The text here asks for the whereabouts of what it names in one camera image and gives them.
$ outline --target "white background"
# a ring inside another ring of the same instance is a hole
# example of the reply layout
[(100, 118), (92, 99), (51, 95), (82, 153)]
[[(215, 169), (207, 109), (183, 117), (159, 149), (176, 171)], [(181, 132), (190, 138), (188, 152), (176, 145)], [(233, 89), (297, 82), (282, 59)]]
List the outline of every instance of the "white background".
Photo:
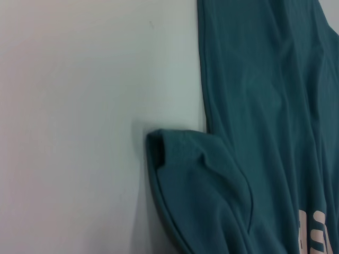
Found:
[(204, 129), (195, 0), (0, 1), (0, 253), (174, 253), (157, 128)]

